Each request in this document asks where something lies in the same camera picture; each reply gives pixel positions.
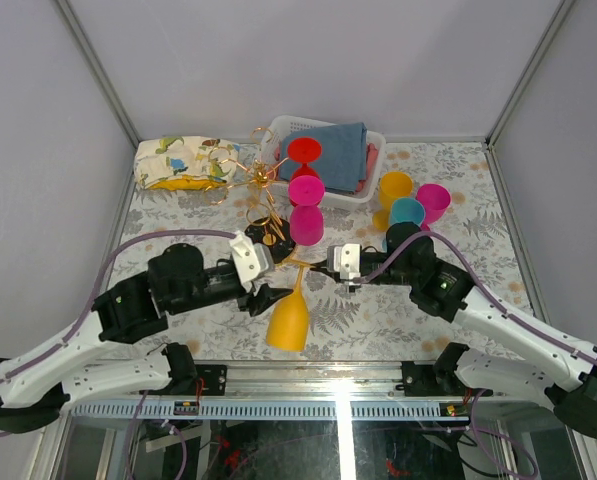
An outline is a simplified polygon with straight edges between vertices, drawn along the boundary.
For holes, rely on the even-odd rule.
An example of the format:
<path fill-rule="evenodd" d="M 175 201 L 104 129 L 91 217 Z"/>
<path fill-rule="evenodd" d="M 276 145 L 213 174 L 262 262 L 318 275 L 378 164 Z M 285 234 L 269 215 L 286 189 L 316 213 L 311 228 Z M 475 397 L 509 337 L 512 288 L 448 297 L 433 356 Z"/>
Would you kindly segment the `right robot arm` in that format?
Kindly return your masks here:
<path fill-rule="evenodd" d="M 419 310 L 478 332 L 519 355 L 496 360 L 451 344 L 434 364 L 434 382 L 445 394 L 462 388 L 500 392 L 551 411 L 572 430 L 597 439 L 597 345 L 562 332 L 505 302 L 486 287 L 465 257 L 453 265 L 438 257 L 446 237 L 404 222 L 387 231 L 384 252 L 357 244 L 331 246 L 313 266 L 354 289 L 362 285 L 407 286 Z"/>

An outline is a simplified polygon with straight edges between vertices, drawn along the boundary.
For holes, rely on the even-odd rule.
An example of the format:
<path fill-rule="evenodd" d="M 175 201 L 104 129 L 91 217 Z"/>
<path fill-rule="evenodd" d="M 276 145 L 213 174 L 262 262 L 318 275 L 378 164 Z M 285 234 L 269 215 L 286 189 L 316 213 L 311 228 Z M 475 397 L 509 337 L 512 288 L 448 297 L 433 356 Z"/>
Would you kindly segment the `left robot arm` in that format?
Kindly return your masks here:
<path fill-rule="evenodd" d="M 169 319 L 234 301 L 255 317 L 289 296 L 289 288 L 245 288 L 242 281 L 271 270 L 263 245 L 244 260 L 220 259 L 207 268 L 201 251 L 186 243 L 149 260 L 146 271 L 98 296 L 81 325 L 49 340 L 56 352 L 28 369 L 27 357 L 0 358 L 0 436 L 43 428 L 74 406 L 130 392 L 189 395 L 202 380 L 185 344 L 171 342 L 143 358 L 100 365 L 119 347 L 165 332 Z"/>

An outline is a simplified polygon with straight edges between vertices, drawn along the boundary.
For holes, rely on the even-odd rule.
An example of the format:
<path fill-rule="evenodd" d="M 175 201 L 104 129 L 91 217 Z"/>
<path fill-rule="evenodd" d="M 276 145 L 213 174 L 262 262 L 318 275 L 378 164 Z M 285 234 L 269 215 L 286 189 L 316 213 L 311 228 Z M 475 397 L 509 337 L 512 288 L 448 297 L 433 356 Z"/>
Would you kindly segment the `gold wine glass rack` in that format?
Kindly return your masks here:
<path fill-rule="evenodd" d="M 219 167 L 229 164 L 234 177 L 232 180 L 211 179 L 202 193 L 207 204 L 218 206 L 227 200 L 231 191 L 246 189 L 245 233 L 269 248 L 276 265 L 296 264 L 296 243 L 290 237 L 289 222 L 278 212 L 272 192 L 273 186 L 282 183 L 278 170 L 287 159 L 265 161 L 262 156 L 263 147 L 272 137 L 273 133 L 267 127 L 256 127 L 251 131 L 249 139 L 257 150 L 250 160 L 236 160 L 232 154 L 222 158 L 218 152 L 227 151 L 227 148 L 213 146 L 208 154 L 210 164 Z"/>

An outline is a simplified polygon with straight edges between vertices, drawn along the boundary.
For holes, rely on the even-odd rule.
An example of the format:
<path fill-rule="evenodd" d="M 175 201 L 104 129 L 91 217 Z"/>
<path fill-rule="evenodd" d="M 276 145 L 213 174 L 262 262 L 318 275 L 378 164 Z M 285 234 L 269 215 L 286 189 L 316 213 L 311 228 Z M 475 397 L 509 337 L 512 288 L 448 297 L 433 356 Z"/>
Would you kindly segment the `red plastic wine glass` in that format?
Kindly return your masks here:
<path fill-rule="evenodd" d="M 299 164 L 299 167 L 292 174 L 290 180 L 301 176 L 312 176 L 318 178 L 318 173 L 311 167 L 322 153 L 321 144 L 311 137 L 298 137 L 292 140 L 288 145 L 289 159 Z"/>

